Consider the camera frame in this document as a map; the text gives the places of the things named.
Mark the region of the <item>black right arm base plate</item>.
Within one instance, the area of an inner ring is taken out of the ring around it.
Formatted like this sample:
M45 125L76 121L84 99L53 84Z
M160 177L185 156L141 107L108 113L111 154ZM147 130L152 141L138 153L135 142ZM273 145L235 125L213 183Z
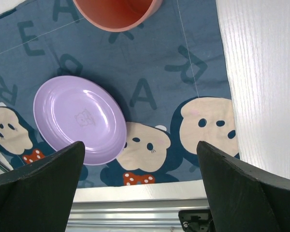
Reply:
M185 232L216 232L209 209L181 210L178 217Z

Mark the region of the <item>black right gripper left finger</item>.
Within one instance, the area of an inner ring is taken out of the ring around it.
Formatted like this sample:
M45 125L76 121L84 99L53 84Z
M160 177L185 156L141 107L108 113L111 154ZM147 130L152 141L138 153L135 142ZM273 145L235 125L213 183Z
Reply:
M65 231L84 156L84 143L75 142L0 174L0 232Z

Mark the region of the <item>salmon plastic cup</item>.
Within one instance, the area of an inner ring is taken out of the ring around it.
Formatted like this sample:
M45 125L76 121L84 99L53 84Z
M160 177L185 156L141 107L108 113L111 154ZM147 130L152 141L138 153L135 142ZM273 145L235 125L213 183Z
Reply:
M82 16L94 26L109 32L137 27L162 5L161 0L75 0Z

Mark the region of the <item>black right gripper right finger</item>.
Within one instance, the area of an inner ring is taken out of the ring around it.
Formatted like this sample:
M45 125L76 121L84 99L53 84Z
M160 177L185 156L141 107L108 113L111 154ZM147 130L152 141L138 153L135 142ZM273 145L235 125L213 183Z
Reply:
M200 141L196 148L218 232L290 232L290 179Z

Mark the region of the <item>purple plastic plate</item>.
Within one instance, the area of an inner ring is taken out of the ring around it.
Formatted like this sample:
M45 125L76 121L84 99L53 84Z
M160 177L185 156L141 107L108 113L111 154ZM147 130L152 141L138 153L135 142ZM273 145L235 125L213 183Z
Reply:
M85 165L107 164L126 143L124 115L102 87L77 76L54 77L37 90L33 101L36 126L56 151L81 141Z

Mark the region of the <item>blue cartoon mouse placemat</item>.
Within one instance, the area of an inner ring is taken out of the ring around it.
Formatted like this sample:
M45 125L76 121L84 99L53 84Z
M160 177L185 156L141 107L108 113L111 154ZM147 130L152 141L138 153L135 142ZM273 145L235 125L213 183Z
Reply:
M33 100L63 75L97 83L116 100L128 137L117 159L84 165L78 186L201 179L196 146L239 158L213 0L165 0L125 32L106 32L71 0L28 0L0 15L0 162L14 170L53 153Z

